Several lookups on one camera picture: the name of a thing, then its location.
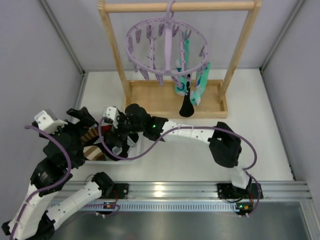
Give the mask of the wooden hanging rack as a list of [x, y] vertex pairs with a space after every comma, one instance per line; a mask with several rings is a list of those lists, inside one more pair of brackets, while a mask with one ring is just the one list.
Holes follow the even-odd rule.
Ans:
[[[128, 107], [131, 104], [138, 104], [143, 107], [149, 114], [167, 118], [183, 118], [179, 111], [182, 107], [185, 92], [187, 77], [181, 76], [181, 85], [175, 84], [170, 76], [164, 76], [164, 84], [161, 85], [156, 80], [153, 73], [149, 74], [150, 80], [143, 78], [141, 80], [128, 80], [125, 74], [124, 65], [121, 59], [119, 46], [116, 40], [116, 35], [112, 25], [111, 13], [164, 13], [166, 14], [167, 3], [107, 3], [104, 0], [98, 2], [98, 12], [104, 29], [107, 33], [109, 44], [113, 52], [113, 57], [119, 79], [124, 91], [124, 105]], [[238, 66], [247, 40], [251, 34], [256, 18], [261, 8], [261, 1], [209, 1], [209, 2], [175, 2], [171, 10], [175, 13], [190, 13], [190, 12], [213, 12], [213, 11], [246, 11], [247, 16], [244, 21], [242, 30], [236, 43], [233, 55], [223, 79], [210, 79], [208, 81], [205, 92], [201, 98], [199, 105], [193, 105], [194, 114], [191, 118], [209, 119], [209, 118], [226, 118], [229, 114], [226, 100], [226, 93], [231, 83], [235, 70]], [[198, 27], [197, 29], [207, 40], [209, 46], [208, 61], [210, 62], [211, 43], [208, 35]], [[179, 63], [179, 36], [173, 38], [171, 67], [177, 71], [181, 69]], [[164, 37], [158, 37], [155, 42], [155, 64], [158, 70], [164, 69]], [[192, 33], [190, 39], [185, 42], [184, 47], [188, 57], [188, 67], [197, 66], [201, 59], [199, 53], [204, 45], [204, 41]], [[142, 36], [139, 44], [134, 45], [135, 58], [146, 65], [149, 64], [147, 56], [149, 55], [149, 42], [146, 38], [146, 27], [142, 27]], [[190, 73], [190, 91], [195, 90], [196, 73]]]

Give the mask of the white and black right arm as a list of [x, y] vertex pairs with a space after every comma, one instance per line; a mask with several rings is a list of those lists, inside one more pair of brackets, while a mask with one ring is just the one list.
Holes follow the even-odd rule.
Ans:
[[103, 116], [120, 136], [141, 133], [154, 143], [182, 142], [187, 146], [208, 147], [213, 160], [229, 169], [234, 189], [247, 190], [252, 182], [239, 164], [242, 140], [224, 122], [219, 121], [213, 127], [179, 124], [168, 118], [152, 116], [136, 103], [129, 105], [125, 112], [115, 106], [107, 107]]

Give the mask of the purple round clip hanger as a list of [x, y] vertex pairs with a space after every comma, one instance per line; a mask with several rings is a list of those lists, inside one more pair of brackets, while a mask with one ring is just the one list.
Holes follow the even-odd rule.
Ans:
[[[160, 85], [164, 84], [164, 76], [169, 76], [176, 85], [180, 86], [180, 77], [187, 77], [188, 74], [193, 72], [201, 73], [206, 68], [205, 64], [209, 62], [210, 48], [206, 38], [196, 28], [174, 18], [175, 12], [172, 10], [174, 3], [174, 0], [168, 2], [164, 17], [148, 18], [131, 27], [125, 36], [124, 44], [128, 60], [132, 63], [134, 72], [139, 72], [146, 81], [150, 80], [149, 74], [152, 73]], [[146, 39], [149, 42], [148, 55], [146, 56], [148, 64], [138, 61], [134, 56], [134, 46], [141, 42], [142, 27], [146, 27]], [[203, 47], [198, 55], [200, 58], [199, 64], [189, 68], [190, 54], [187, 53], [185, 42], [190, 39], [192, 33], [203, 40]], [[164, 69], [157, 69], [156, 40], [162, 36], [164, 37]], [[178, 36], [179, 71], [172, 68], [173, 41], [175, 36]]]

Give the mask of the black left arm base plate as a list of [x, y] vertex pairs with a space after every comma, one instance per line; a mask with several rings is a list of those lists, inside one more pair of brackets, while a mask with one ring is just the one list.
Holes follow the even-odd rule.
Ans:
[[106, 192], [103, 192], [100, 198], [109, 200], [123, 200], [129, 193], [129, 186], [130, 185], [128, 183], [115, 183]]

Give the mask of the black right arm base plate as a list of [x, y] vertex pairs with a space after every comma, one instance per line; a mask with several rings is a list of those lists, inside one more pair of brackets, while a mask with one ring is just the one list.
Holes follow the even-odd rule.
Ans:
[[251, 183], [246, 189], [233, 186], [231, 183], [217, 184], [218, 198], [230, 203], [236, 203], [241, 200], [263, 199], [263, 191], [259, 183]]

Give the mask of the brown striped sock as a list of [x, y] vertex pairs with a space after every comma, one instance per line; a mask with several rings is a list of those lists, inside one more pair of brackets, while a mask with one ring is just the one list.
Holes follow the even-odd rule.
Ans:
[[101, 150], [98, 128], [91, 128], [81, 138], [83, 154], [87, 161], [106, 161], [106, 156]]

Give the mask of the mint green sock right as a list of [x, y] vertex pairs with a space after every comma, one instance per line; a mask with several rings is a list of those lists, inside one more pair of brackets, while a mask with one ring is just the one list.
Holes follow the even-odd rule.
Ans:
[[190, 91], [190, 101], [194, 106], [198, 106], [200, 104], [201, 98], [205, 93], [211, 62], [206, 63], [204, 66], [205, 69], [202, 70], [202, 72], [196, 72], [195, 89]]

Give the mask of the black white striped sock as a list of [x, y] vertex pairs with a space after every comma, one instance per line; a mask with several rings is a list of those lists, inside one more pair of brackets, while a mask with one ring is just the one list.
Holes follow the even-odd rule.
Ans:
[[179, 110], [179, 115], [181, 117], [189, 118], [195, 112], [190, 96], [191, 96], [191, 74], [188, 74], [186, 76], [186, 92], [184, 94], [182, 106]]

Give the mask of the aluminium mounting rail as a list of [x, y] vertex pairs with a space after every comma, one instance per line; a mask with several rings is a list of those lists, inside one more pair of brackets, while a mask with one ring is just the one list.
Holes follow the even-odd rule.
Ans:
[[[217, 182], [214, 181], [132, 181], [125, 199], [130, 201], [219, 201]], [[310, 201], [312, 195], [303, 181], [261, 181], [262, 201]]]

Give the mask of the white plastic basket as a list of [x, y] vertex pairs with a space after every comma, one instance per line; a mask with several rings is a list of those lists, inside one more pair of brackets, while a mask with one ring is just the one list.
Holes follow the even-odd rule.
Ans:
[[[128, 150], [128, 157], [129, 158], [133, 158], [134, 156], [140, 155], [141, 154], [141, 150], [142, 150], [141, 146], [142, 146], [142, 141], [139, 140], [134, 147], [131, 147]], [[113, 161], [113, 160], [108, 158], [107, 160], [104, 160], [104, 161], [86, 160], [85, 164], [86, 165], [130, 165], [130, 164], [137, 163], [139, 161], [140, 161], [139, 159]]]

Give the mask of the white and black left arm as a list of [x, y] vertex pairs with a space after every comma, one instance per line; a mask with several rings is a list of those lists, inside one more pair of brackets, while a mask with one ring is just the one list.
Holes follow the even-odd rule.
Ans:
[[113, 180], [105, 172], [98, 172], [59, 206], [49, 206], [72, 178], [71, 170], [85, 163], [81, 138], [96, 124], [86, 107], [71, 108], [66, 113], [78, 122], [57, 119], [49, 110], [42, 110], [32, 124], [25, 126], [47, 139], [48, 144], [43, 148], [46, 157], [34, 169], [18, 213], [1, 226], [11, 240], [48, 240], [71, 215], [91, 201], [107, 197], [113, 190]]

